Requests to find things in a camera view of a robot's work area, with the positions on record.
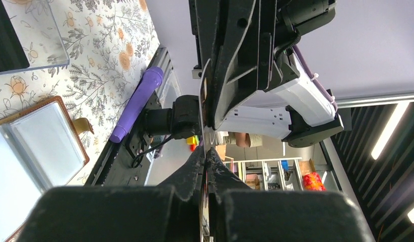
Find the background storage shelf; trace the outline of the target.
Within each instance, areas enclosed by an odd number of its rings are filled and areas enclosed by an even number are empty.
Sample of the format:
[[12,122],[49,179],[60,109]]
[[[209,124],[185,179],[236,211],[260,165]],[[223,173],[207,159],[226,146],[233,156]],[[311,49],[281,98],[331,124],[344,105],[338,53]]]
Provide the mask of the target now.
[[327,164],[315,164],[313,160],[302,160],[301,157],[239,161],[226,157],[224,164],[246,185],[261,191],[306,190],[311,173],[325,186],[331,171]]

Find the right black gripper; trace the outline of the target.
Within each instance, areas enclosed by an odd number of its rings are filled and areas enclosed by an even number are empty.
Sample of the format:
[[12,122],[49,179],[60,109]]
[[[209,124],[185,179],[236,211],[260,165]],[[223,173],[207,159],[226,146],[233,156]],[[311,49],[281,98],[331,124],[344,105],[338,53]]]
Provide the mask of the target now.
[[198,67],[206,69],[206,125],[218,130],[255,91],[284,81],[286,51],[335,16],[336,1],[190,1]]

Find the aluminium frame rail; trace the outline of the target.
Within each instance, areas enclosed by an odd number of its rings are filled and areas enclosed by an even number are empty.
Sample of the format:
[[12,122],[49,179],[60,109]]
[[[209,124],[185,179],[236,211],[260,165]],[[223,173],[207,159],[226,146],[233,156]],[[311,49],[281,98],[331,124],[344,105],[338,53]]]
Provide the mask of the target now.
[[148,67],[153,66],[161,68],[164,73],[162,84],[156,89],[157,103],[160,103],[162,108],[171,108],[172,103],[182,95],[182,89],[167,48],[159,47],[156,50]]

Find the brown leather card holder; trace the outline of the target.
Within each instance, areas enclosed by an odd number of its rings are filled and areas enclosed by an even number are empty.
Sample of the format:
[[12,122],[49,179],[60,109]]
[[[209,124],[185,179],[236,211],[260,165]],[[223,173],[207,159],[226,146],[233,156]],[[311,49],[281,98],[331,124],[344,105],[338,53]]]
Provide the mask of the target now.
[[48,189],[89,157],[60,96],[0,120],[0,241],[9,241]]

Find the clear plastic box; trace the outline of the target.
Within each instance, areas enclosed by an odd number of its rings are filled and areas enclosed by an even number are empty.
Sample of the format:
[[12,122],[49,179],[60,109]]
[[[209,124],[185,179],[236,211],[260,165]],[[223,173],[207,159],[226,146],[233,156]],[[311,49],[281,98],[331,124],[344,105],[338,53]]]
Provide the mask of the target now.
[[50,1],[2,1],[30,66],[17,72],[64,67],[70,58],[64,47]]

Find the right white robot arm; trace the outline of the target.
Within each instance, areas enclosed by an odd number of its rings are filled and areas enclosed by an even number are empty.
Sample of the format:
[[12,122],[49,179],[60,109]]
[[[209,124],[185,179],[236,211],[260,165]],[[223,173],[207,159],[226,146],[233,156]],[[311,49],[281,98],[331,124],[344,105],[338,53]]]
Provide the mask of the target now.
[[294,148],[343,130],[337,104],[306,66],[298,42],[328,24],[335,1],[148,1],[186,91],[149,111],[148,130],[175,139],[255,133]]

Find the purple marker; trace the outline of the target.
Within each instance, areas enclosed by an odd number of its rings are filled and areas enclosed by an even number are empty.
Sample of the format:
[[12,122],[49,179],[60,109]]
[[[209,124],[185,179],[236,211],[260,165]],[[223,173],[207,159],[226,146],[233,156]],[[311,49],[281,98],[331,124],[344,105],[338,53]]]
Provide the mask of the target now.
[[162,84],[164,72],[159,67],[150,67],[142,75],[138,87],[124,108],[109,140],[120,143],[130,132],[154,91]]

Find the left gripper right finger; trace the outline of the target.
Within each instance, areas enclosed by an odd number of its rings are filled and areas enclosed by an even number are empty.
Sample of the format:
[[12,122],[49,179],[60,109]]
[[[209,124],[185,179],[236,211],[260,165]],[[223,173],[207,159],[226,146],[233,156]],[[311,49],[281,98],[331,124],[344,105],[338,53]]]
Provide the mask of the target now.
[[206,155],[215,241],[373,241],[360,208],[341,192],[260,191]]

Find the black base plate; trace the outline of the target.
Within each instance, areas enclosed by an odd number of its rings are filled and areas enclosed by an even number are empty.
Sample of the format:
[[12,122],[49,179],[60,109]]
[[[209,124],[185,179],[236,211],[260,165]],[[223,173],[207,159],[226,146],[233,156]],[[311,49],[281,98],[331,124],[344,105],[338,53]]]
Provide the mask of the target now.
[[136,168],[133,167],[133,160],[139,153],[165,139],[165,136],[151,136],[145,131],[146,115],[154,109],[171,108],[177,97],[179,94],[173,90],[152,94],[122,141],[120,143],[107,141],[85,186],[144,186],[155,152],[139,158],[140,164]]

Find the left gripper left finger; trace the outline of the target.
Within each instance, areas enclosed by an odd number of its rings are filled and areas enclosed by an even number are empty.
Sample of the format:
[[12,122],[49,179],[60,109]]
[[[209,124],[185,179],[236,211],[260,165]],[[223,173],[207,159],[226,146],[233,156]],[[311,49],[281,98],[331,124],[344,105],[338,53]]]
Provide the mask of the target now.
[[197,147],[154,187],[58,187],[37,202],[18,241],[202,241]]

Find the floral tablecloth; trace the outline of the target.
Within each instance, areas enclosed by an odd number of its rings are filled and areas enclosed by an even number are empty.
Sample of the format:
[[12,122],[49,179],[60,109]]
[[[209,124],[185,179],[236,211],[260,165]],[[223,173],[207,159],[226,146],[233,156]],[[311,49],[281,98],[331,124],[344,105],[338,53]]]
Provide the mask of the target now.
[[68,65],[0,75],[0,120],[60,96],[93,132],[81,142],[89,162],[71,180],[83,185],[159,41],[145,1],[50,1]]

